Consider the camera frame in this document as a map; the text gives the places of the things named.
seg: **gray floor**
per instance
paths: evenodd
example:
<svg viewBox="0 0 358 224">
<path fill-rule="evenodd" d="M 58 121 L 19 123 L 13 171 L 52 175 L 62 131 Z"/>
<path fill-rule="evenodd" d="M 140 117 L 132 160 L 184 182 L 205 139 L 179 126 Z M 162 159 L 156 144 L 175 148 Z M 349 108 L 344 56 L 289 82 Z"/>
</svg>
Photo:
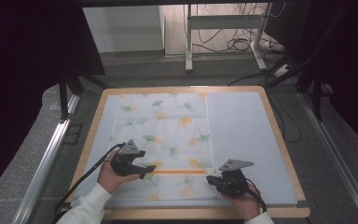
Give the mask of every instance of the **gray floor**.
<svg viewBox="0 0 358 224">
<path fill-rule="evenodd" d="M 138 56 L 119 59 L 103 54 L 106 77 L 98 77 L 112 87 L 151 86 L 226 86 L 234 79 L 258 73 L 252 55 L 196 56 L 194 71 L 185 71 L 184 57 Z M 264 77 L 245 79 L 238 85 L 257 85 Z M 77 160 L 86 140 L 88 129 L 102 89 L 82 79 L 85 91 L 80 95 L 72 128 L 81 127 L 78 139 L 68 134 L 58 151 L 29 223 L 51 223 L 56 202 L 68 190 Z M 268 90 L 269 99 L 304 193 L 311 208 L 310 217 L 275 218 L 275 223 L 358 223 L 358 209 L 348 193 L 335 165 L 304 106 L 294 89 L 296 77 Z M 34 172 L 60 120 L 58 87 L 47 90 L 43 107 L 33 129 L 24 140 L 15 159 L 0 179 L 0 223 L 9 223 L 21 203 Z M 322 100 L 324 125 L 336 142 L 345 162 L 358 180 L 358 136 L 328 103 Z M 156 221 L 105 221 L 104 223 L 165 223 Z M 233 223 L 232 221 L 197 221 L 197 223 Z"/>
</svg>

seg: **orange strip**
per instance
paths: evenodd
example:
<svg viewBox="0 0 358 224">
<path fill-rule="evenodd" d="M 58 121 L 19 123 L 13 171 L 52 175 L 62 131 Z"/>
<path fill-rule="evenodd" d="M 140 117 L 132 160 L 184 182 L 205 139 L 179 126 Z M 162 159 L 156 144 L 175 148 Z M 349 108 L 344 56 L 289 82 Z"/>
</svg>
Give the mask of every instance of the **orange strip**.
<svg viewBox="0 0 358 224">
<path fill-rule="evenodd" d="M 204 170 L 156 170 L 152 174 L 155 175 L 205 175 Z"/>
</svg>

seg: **black curtain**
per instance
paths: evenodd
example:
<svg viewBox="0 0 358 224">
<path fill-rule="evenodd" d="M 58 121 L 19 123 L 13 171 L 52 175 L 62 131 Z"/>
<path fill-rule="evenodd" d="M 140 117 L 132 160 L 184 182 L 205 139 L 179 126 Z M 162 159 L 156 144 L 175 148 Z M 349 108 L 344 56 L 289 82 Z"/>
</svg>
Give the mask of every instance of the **black curtain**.
<svg viewBox="0 0 358 224">
<path fill-rule="evenodd" d="M 0 176 L 62 72 L 104 75 L 81 7 L 0 1 Z"/>
<path fill-rule="evenodd" d="M 321 61 L 324 82 L 334 90 L 331 104 L 358 133 L 358 1 L 351 1 Z"/>
</svg>

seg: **white sleeve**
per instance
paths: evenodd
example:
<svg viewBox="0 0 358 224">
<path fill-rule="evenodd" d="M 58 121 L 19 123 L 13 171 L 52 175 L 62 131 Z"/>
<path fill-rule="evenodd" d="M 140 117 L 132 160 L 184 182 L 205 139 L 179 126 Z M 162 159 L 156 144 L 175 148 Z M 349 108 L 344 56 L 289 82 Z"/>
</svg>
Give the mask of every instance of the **white sleeve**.
<svg viewBox="0 0 358 224">
<path fill-rule="evenodd" d="M 57 223 L 99 224 L 103 219 L 104 205 L 111 196 L 112 194 L 96 183 L 88 194 L 79 197 L 79 206 L 65 213 Z"/>
<path fill-rule="evenodd" d="M 245 221 L 244 224 L 274 224 L 267 212 L 260 214 L 258 217 L 254 217 L 249 221 Z"/>
</svg>

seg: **wooden table edge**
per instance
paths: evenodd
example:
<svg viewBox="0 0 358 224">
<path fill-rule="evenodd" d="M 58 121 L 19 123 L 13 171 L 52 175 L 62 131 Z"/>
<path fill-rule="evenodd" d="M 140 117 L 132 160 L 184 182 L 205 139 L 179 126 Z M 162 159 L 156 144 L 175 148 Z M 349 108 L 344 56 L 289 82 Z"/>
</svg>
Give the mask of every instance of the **wooden table edge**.
<svg viewBox="0 0 358 224">
<path fill-rule="evenodd" d="M 86 139 L 85 146 L 83 147 L 82 154 L 80 156 L 74 178 L 71 183 L 71 187 L 76 183 L 76 181 L 84 174 L 85 164 L 90 155 L 92 148 L 92 143 L 97 133 L 98 125 L 103 114 L 103 108 L 107 101 L 109 95 L 116 94 L 147 94 L 147 93 L 211 93 L 211 92 L 244 92 L 244 91 L 257 91 L 260 94 L 260 98 L 265 107 L 266 113 L 268 115 L 269 123 L 271 124 L 272 131 L 274 132 L 277 144 L 279 146 L 280 152 L 290 180 L 295 190 L 297 200 L 299 202 L 306 201 L 304 192 L 299 183 L 298 177 L 296 175 L 296 170 L 290 159 L 290 155 L 287 151 L 286 145 L 283 141 L 281 131 L 278 127 L 278 123 L 273 114 L 272 108 L 269 103 L 269 98 L 264 90 L 260 86 L 235 86 L 235 87 L 225 87 L 225 86 L 195 86 L 195 87 L 151 87 L 151 88 L 122 88 L 122 89 L 107 89 L 103 91 L 101 100 L 98 103 L 97 110 L 95 112 L 93 121 L 89 128 L 89 134 Z M 74 198 L 72 194 L 67 202 L 71 202 Z M 185 212 L 186 219 L 236 219 L 239 218 L 238 214 L 233 211 L 231 207 L 210 207 L 210 208 L 115 208 L 105 210 L 105 218 L 108 219 L 182 219 Z M 290 216 L 284 217 L 308 217 L 310 215 L 310 209 L 308 207 L 269 207 L 268 213 L 271 217 L 283 217 L 282 214 L 290 214 Z"/>
</svg>

